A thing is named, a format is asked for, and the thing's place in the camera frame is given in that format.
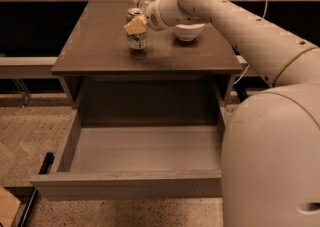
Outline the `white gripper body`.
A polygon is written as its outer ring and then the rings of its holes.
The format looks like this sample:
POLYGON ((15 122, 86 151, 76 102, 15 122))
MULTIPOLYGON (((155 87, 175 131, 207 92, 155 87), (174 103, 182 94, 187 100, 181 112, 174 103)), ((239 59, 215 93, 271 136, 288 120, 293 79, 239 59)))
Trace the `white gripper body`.
POLYGON ((145 16, 150 28, 161 31, 178 23, 177 13, 177 0, 156 0, 148 5, 145 16))

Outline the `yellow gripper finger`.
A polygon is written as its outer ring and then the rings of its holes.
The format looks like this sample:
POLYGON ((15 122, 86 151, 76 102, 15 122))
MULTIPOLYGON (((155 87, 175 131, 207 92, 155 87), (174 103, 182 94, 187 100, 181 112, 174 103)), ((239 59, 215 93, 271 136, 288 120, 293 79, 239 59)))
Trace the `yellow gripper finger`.
POLYGON ((131 21, 124 25, 124 29, 128 35, 145 33, 148 28, 148 22, 143 15, 134 17, 131 21))

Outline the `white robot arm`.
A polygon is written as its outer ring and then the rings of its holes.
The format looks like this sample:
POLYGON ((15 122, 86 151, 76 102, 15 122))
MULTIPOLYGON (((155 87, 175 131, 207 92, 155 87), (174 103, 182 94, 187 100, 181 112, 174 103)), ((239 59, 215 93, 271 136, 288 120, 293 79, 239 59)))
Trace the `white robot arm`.
POLYGON ((266 78, 230 117, 224 227, 320 227, 320 49, 228 0, 135 0, 143 26, 212 24, 266 78))

